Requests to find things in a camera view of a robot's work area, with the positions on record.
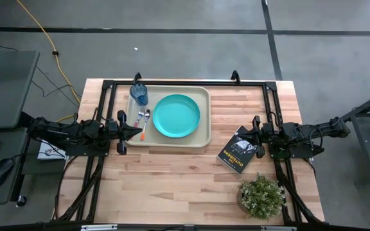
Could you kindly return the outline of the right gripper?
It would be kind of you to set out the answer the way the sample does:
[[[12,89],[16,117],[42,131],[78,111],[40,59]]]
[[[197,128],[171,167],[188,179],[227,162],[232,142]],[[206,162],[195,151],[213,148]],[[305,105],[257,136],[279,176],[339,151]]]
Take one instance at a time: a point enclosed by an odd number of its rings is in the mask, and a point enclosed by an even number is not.
[[[263,132],[260,128],[260,123],[260,117],[256,115],[252,120],[251,130],[241,127],[236,134],[240,139],[245,140],[252,145],[257,145],[257,158],[263,158],[265,156],[265,148],[263,147]]]

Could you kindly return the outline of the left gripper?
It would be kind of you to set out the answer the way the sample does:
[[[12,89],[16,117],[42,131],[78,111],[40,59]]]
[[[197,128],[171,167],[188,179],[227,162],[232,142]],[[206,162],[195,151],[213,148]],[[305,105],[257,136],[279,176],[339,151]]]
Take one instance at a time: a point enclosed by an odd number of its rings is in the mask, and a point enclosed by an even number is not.
[[[127,154],[127,148],[125,146],[125,140],[129,141],[131,138],[140,134],[143,129],[135,126],[125,124],[127,120],[126,113],[123,110],[119,110],[117,113],[117,120],[110,118],[108,120],[108,132],[111,140],[117,139],[117,152],[120,155]]]

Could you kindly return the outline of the silver fork red handle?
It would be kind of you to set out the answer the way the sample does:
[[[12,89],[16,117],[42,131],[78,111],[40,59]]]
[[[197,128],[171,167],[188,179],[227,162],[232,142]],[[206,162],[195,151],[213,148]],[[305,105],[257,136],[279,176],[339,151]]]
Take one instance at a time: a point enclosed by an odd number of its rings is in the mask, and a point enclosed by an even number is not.
[[[139,112],[138,112],[138,117],[134,123],[134,127],[138,127],[139,125],[139,122],[140,120],[145,116],[145,110],[144,109],[141,109]]]

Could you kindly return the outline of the silver spoon orange handle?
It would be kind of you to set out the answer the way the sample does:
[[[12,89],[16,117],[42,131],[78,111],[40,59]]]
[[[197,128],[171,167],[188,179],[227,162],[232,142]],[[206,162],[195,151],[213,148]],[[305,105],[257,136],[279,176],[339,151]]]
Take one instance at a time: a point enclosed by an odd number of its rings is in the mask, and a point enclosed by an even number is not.
[[[147,108],[145,110],[145,114],[144,114],[145,123],[144,123],[143,130],[142,130],[141,137],[140,137],[141,141],[143,141],[145,139],[146,125],[147,125],[147,122],[150,118],[150,114],[151,114],[151,110],[149,108]]]

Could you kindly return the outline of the blue faceted plastic cup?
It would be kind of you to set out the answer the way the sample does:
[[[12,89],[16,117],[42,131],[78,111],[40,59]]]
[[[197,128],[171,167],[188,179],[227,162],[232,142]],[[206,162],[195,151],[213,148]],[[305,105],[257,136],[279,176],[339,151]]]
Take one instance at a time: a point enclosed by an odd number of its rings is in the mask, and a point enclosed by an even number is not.
[[[148,104],[148,89],[146,85],[137,83],[131,86],[130,95],[139,106],[146,106]]]

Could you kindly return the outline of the beige plastic tray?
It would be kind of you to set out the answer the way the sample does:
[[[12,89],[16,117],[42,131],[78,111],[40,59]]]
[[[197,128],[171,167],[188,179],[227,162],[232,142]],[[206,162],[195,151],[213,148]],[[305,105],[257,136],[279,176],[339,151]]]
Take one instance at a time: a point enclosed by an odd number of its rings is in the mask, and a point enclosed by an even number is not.
[[[151,110],[150,118],[146,125],[145,139],[140,140],[141,133],[131,138],[127,143],[131,146],[166,146],[182,148],[201,148],[206,146],[211,140],[211,99],[207,89],[198,86],[178,86],[178,85],[147,85],[148,104],[139,106],[132,96],[128,97],[127,103],[127,124],[134,126],[141,109]],[[162,135],[155,128],[152,115],[156,104],[164,97],[171,94],[183,94],[191,97],[200,109],[200,124],[190,135],[183,138],[169,138]],[[140,120],[138,128],[144,126],[144,117]]]

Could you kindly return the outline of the turquoise round plate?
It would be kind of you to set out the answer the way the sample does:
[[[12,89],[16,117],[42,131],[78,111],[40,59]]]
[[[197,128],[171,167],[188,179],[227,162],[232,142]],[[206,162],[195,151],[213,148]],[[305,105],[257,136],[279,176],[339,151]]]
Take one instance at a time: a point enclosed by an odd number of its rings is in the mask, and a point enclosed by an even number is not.
[[[183,138],[193,133],[200,124],[200,109],[189,96],[171,94],[155,106],[152,121],[162,135]]]

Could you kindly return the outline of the black paperback book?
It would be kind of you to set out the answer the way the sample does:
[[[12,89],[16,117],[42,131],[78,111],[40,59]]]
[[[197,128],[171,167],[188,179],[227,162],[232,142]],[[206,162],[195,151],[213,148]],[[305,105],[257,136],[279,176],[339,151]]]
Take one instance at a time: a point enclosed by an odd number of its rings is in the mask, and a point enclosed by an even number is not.
[[[217,157],[232,170],[241,174],[248,166],[253,156],[258,152],[258,146],[240,138],[240,133],[247,132],[244,126],[240,126],[226,145],[218,153]]]

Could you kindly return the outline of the small green leafy plant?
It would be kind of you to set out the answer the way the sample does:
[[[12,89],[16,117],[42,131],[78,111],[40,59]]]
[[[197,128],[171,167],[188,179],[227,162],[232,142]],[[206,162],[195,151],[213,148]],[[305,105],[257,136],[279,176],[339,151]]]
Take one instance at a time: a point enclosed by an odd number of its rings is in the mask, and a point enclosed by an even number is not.
[[[285,195],[278,182],[257,174],[254,180],[242,180],[238,190],[243,194],[242,203],[250,218],[269,220],[281,214]]]

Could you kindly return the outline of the woven brown plant pot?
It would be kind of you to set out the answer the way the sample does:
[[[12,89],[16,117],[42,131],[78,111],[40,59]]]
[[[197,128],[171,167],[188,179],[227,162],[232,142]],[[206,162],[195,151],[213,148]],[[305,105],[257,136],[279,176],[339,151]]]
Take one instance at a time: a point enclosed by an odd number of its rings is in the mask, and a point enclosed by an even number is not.
[[[242,203],[242,198],[243,198],[243,194],[241,190],[239,189],[238,192],[236,193],[237,205],[244,213],[248,214],[249,211],[247,210],[246,206]]]

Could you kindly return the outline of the white printed card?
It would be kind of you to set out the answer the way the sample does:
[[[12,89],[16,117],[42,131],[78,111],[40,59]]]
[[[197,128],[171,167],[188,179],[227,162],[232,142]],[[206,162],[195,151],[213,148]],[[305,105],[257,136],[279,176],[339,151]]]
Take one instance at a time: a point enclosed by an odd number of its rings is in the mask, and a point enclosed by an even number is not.
[[[64,150],[42,140],[37,158],[39,160],[64,160],[67,156]]]

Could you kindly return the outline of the dark grey mat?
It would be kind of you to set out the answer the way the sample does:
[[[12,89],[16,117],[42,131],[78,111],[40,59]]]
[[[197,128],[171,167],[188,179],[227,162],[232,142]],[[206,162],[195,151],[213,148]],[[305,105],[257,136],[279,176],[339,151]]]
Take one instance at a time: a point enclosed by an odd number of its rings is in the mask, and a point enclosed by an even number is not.
[[[23,175],[37,175],[63,172],[65,160],[39,160],[36,156],[25,158],[21,173]]]

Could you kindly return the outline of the dark grey desk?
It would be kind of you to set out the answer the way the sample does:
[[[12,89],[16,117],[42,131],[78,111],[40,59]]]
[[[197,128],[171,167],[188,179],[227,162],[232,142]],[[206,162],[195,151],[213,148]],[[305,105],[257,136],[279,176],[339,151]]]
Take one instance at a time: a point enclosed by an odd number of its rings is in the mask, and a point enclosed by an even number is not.
[[[4,184],[0,186],[0,205],[16,201],[20,196],[24,180],[21,170],[28,145],[28,135],[24,128],[0,130],[0,160],[11,158],[15,162]]]

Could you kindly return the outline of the grey raised desk top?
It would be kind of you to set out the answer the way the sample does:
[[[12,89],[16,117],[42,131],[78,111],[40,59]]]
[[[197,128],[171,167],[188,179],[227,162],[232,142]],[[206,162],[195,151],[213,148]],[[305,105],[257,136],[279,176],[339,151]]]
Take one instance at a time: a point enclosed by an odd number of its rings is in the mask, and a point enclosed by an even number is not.
[[[39,57],[37,51],[0,51],[0,129],[19,124]]]

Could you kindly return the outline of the black computer mouse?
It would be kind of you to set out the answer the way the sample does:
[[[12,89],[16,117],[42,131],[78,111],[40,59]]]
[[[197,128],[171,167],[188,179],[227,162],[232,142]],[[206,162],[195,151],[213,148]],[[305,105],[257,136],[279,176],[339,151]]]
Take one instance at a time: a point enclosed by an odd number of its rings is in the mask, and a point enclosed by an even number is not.
[[[0,186],[4,184],[14,165],[15,162],[11,158],[4,158],[0,160]]]

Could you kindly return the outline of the black aluminium table frame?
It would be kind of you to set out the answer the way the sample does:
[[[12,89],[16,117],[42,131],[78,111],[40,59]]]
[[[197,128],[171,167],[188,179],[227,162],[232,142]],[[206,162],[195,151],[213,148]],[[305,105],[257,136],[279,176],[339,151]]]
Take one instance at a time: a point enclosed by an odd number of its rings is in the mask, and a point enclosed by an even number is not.
[[[240,125],[251,127],[255,115],[266,121],[261,87],[214,86],[215,80],[162,80],[174,85],[205,87],[211,98],[211,140],[203,148],[128,146],[116,153],[112,142],[105,157],[94,222],[193,225],[282,225],[281,215],[267,221],[249,219],[237,206],[241,179],[258,173],[275,178],[273,160],[254,158],[239,175],[217,158]],[[294,83],[276,81],[283,122],[302,123]],[[69,165],[60,189],[57,211],[62,215],[82,189],[87,157]],[[291,160],[296,189],[313,214],[325,220],[317,182],[309,163]]]

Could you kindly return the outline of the black metal table rail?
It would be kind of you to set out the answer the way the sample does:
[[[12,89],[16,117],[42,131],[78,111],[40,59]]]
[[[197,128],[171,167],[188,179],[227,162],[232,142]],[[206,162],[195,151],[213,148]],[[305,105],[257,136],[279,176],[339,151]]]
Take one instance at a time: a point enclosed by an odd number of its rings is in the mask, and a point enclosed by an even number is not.
[[[0,226],[0,231],[80,231],[88,221],[51,221]],[[117,231],[370,231],[370,228],[344,227],[327,223],[298,223],[287,225],[146,225],[117,224]]]

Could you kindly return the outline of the silver metal bracket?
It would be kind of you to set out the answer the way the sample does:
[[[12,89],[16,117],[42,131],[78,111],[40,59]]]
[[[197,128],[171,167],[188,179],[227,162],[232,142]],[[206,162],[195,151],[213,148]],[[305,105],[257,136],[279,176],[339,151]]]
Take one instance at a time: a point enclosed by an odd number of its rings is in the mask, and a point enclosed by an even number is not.
[[[80,231],[117,231],[117,224],[95,224],[95,225],[83,225]]]

